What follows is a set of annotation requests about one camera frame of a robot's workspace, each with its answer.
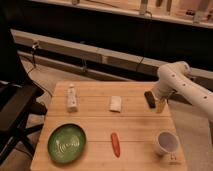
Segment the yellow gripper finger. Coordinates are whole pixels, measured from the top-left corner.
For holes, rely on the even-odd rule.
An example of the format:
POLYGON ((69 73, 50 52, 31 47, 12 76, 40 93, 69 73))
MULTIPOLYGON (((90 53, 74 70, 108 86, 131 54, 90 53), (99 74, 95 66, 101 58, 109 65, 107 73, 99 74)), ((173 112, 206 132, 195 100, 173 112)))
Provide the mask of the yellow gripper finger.
POLYGON ((164 110, 165 104, 166 104, 166 100, 165 99, 157 100, 156 101, 156 112, 157 113, 161 113, 164 110))

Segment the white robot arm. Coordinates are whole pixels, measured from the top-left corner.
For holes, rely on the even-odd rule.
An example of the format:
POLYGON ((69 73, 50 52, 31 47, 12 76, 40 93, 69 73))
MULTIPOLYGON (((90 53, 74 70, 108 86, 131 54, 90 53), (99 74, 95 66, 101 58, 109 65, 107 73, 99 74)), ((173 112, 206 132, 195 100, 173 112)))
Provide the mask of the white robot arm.
POLYGON ((161 65, 152 92, 158 100, 164 100, 175 90, 213 122, 213 92, 191 81, 189 73, 190 67, 185 61, 161 65))

